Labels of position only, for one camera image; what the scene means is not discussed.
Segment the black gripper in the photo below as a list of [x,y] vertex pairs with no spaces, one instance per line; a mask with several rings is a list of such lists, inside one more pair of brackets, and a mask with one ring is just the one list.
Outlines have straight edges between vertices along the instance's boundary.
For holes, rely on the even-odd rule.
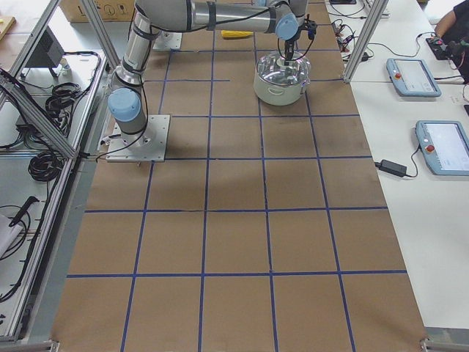
[[[306,32],[310,40],[314,40],[317,34],[317,23],[310,19],[310,15],[306,15],[303,19],[303,23],[298,27],[298,33],[301,35],[302,32]],[[289,64],[294,56],[294,41],[285,40],[284,41],[284,50],[283,58],[287,59],[287,64]]]

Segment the person forearm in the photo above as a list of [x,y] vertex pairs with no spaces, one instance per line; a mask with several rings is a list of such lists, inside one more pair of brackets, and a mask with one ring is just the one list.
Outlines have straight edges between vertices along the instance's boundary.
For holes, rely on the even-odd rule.
[[435,34],[443,40],[457,40],[468,34],[468,2],[464,1],[442,17]]

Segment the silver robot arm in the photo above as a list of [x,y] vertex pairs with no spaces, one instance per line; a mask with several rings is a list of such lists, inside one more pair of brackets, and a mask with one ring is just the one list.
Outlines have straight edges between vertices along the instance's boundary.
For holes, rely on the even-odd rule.
[[172,159],[258,158],[280,144],[289,112],[309,83],[295,50],[316,33],[305,1],[137,1],[108,108],[119,127],[115,153],[147,160],[168,142]]

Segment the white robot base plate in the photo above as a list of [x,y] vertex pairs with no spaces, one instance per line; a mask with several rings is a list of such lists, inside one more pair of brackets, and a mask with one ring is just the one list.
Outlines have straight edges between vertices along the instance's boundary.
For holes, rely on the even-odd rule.
[[169,125],[169,115],[151,114],[145,132],[127,135],[115,122],[113,133],[119,136],[110,141],[107,162],[164,162]]

